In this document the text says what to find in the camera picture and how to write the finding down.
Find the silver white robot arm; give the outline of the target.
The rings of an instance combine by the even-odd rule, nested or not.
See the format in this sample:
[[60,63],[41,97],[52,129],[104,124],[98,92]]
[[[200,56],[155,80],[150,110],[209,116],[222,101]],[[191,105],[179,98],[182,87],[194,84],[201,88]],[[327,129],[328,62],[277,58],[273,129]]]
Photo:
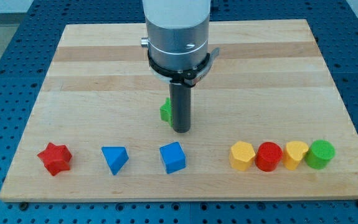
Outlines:
[[212,66],[210,0],[143,0],[149,66],[169,83],[194,86]]

